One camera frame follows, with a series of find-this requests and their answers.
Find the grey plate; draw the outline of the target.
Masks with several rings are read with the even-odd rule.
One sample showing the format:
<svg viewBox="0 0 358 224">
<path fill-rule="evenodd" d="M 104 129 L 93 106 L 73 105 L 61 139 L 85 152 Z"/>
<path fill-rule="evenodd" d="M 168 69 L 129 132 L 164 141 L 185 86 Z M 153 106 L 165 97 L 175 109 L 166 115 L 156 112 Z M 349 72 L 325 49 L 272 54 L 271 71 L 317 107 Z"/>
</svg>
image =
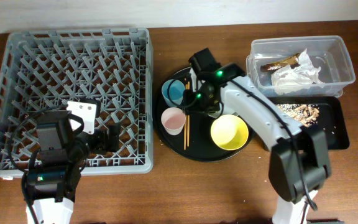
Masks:
<svg viewBox="0 0 358 224">
<path fill-rule="evenodd" d="M 191 66 L 191 89 L 189 94 L 189 113 L 205 114 L 212 118 L 220 117 L 224 112 L 221 99 L 221 88 L 225 87 L 228 79 L 224 71 L 202 71 Z"/>
</svg>

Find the wooden chopstick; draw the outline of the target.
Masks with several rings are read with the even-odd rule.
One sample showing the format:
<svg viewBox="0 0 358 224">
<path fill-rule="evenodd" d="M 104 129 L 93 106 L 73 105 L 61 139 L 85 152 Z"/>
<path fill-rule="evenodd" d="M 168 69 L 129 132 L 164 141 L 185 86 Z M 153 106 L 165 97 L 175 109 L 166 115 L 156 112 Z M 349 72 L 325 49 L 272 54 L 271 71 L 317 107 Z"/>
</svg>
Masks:
<svg viewBox="0 0 358 224">
<path fill-rule="evenodd" d="M 186 90 L 190 89 L 190 82 L 186 84 Z M 185 141 L 185 149 L 187 149 L 190 145 L 190 115 L 186 116 L 186 141 Z"/>
<path fill-rule="evenodd" d="M 188 89 L 188 82 L 185 85 L 185 90 Z M 185 115 L 185 125 L 184 125 L 184 146 L 183 146 L 183 150 L 185 151 L 187 148 L 187 126 L 188 126 L 188 121 L 187 121 L 187 115 Z"/>
</svg>

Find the blue plastic cup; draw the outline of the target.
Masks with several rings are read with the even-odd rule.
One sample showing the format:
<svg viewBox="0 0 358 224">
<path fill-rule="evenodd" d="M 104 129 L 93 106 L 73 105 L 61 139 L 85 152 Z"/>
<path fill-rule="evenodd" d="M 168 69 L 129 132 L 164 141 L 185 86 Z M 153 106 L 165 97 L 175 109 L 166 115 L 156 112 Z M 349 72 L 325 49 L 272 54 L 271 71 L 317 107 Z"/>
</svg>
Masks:
<svg viewBox="0 0 358 224">
<path fill-rule="evenodd" d="M 167 80 L 162 86 L 162 95 L 167 106 L 176 107 L 183 101 L 185 85 L 179 80 Z"/>
</svg>

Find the pink plastic cup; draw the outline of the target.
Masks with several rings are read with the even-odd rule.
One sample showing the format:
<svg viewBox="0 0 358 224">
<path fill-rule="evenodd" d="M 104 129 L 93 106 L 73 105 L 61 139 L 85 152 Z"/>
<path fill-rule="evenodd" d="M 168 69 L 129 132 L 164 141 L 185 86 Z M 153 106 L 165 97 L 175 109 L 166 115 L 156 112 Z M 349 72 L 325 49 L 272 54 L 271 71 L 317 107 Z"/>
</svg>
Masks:
<svg viewBox="0 0 358 224">
<path fill-rule="evenodd" d="M 161 122 L 169 135 L 176 136 L 181 133 L 186 121 L 186 115 L 179 108 L 167 108 L 161 115 Z"/>
</svg>

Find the yellow bowl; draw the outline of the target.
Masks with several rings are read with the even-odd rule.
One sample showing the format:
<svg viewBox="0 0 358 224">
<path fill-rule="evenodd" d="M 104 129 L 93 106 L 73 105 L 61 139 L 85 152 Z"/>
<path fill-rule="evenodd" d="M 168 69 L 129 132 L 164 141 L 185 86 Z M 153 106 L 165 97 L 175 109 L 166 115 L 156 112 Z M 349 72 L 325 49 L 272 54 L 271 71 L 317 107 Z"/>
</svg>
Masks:
<svg viewBox="0 0 358 224">
<path fill-rule="evenodd" d="M 249 140 L 250 131 L 243 119 L 226 114 L 213 121 L 210 135 L 219 148 L 234 151 L 245 146 Z"/>
</svg>

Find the white napkin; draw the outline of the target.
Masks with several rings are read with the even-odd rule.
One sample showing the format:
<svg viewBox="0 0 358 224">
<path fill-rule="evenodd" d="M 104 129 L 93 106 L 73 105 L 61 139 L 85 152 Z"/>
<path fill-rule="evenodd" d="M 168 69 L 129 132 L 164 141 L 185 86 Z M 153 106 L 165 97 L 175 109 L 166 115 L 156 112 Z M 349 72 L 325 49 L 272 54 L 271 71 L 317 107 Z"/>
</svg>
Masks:
<svg viewBox="0 0 358 224">
<path fill-rule="evenodd" d="M 312 84 L 323 84 L 319 79 L 321 67 L 314 67 L 305 49 L 297 56 L 297 66 L 292 68 L 286 65 L 273 72 L 271 76 L 272 86 L 278 95 L 289 94 L 302 89 L 309 89 Z"/>
</svg>

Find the brown coffee sachet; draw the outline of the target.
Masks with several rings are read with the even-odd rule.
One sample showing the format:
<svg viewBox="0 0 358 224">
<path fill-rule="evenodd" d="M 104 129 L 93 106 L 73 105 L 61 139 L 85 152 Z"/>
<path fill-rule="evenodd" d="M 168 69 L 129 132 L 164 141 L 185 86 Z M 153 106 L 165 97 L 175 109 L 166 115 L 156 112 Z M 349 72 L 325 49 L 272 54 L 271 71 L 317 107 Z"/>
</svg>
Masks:
<svg viewBox="0 0 358 224">
<path fill-rule="evenodd" d="M 298 67 L 299 64 L 299 57 L 300 57 L 300 53 L 297 53 L 291 57 L 285 58 L 283 60 L 277 61 L 277 62 L 273 62 L 273 63 L 268 63 L 265 65 L 262 65 L 260 67 L 260 70 L 262 72 L 271 72 L 271 71 L 277 71 L 287 65 L 290 66 L 290 68 L 295 68 Z"/>
</svg>

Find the food scraps and rice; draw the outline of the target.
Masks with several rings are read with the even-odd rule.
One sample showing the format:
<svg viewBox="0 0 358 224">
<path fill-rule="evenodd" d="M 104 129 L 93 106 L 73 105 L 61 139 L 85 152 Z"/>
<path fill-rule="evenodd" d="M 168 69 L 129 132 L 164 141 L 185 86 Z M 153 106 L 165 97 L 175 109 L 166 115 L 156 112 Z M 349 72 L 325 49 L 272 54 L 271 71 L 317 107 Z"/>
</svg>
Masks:
<svg viewBox="0 0 358 224">
<path fill-rule="evenodd" d="M 317 105 L 307 104 L 277 104 L 277 107 L 289 117 L 299 121 L 306 127 L 317 124 L 320 116 Z"/>
</svg>

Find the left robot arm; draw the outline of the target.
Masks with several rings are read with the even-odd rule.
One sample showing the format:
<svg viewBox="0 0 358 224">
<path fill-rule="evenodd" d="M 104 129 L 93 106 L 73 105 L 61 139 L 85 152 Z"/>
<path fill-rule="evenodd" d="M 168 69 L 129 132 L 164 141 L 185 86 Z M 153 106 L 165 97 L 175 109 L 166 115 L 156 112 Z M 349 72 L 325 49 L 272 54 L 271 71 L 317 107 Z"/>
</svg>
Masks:
<svg viewBox="0 0 358 224">
<path fill-rule="evenodd" d="M 21 180 L 28 223 L 69 223 L 88 156 L 118 151 L 121 127 L 96 130 L 100 111 L 100 101 L 83 98 L 32 113 L 40 147 Z"/>
</svg>

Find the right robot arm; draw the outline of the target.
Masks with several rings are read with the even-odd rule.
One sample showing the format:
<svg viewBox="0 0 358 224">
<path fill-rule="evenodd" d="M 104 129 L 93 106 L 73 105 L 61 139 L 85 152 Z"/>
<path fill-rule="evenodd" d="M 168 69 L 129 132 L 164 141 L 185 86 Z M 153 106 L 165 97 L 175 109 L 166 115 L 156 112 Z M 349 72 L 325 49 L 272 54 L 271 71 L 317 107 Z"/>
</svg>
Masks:
<svg viewBox="0 0 358 224">
<path fill-rule="evenodd" d="M 236 63 L 221 65 L 209 49 L 189 60 L 191 91 L 185 93 L 186 114 L 222 118 L 238 115 L 270 151 L 268 177 L 278 194 L 272 223 L 306 223 L 313 198 L 331 176 L 324 131 L 307 128 L 282 112 L 252 83 Z"/>
</svg>

